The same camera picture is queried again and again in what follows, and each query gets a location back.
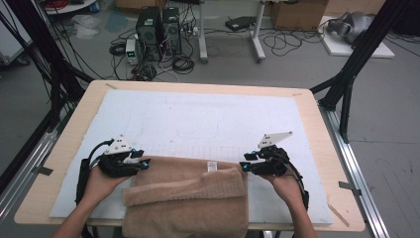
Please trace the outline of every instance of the forearm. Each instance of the forearm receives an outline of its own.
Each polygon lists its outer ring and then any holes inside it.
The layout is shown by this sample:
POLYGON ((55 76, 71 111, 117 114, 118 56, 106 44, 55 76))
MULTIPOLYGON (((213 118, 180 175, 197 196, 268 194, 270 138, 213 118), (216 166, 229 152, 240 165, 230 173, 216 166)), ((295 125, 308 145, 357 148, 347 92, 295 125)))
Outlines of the forearm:
POLYGON ((303 203, 288 205, 295 238, 316 238, 316 232, 303 203))
POLYGON ((59 228, 56 230, 53 238, 78 238, 83 230, 90 213, 96 204, 86 200, 81 200, 74 210, 65 218, 59 228))

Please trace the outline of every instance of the hand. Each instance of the hand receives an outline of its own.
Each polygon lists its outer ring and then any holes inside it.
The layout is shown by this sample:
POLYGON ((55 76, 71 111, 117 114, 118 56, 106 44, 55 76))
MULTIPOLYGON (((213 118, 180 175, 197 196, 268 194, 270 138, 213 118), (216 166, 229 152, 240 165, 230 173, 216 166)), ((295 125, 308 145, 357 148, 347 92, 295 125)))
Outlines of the hand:
POLYGON ((117 185, 128 178, 129 177, 110 178, 103 174, 98 167, 94 167, 90 171, 89 180, 82 200, 88 201, 96 206, 101 200, 111 194, 117 185))
POLYGON ((287 205, 291 205, 292 203, 296 202, 301 202, 303 204, 299 184, 291 171, 287 170, 287 172, 281 177, 261 177, 268 180, 272 184, 275 192, 277 192, 278 196, 281 197, 281 199, 283 199, 287 205))

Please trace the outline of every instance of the towel label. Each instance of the towel label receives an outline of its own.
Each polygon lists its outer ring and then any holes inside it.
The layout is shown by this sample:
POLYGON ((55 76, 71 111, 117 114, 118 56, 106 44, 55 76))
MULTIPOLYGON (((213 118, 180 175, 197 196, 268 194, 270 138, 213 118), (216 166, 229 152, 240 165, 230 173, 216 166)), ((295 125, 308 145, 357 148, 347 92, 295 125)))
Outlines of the towel label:
POLYGON ((207 162, 207 172, 217 171, 217 162, 207 162))

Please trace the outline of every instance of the folded towel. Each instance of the folded towel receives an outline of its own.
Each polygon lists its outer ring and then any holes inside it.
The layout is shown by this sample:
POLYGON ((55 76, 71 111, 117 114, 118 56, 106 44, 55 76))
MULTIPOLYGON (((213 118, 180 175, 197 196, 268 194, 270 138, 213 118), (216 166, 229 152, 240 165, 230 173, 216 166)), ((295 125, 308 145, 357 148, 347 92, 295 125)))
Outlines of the folded towel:
POLYGON ((125 237, 245 237, 248 230, 246 174, 238 164, 152 157, 124 189, 125 237))

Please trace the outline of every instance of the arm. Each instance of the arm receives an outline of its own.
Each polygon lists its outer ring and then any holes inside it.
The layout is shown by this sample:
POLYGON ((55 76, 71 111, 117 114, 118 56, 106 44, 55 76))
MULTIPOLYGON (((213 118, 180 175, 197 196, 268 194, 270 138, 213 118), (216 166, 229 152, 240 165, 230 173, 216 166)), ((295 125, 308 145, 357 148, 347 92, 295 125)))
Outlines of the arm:
POLYGON ((294 237, 296 238, 315 238, 317 237, 312 222, 303 205, 302 195, 296 178, 287 172, 282 177, 262 176, 274 187, 278 196, 284 200, 289 208, 293 221, 294 237))
POLYGON ((74 210, 65 218, 52 237, 79 237, 84 224, 96 205, 105 199, 125 178, 109 178, 98 167, 94 167, 89 175, 83 198, 74 210))

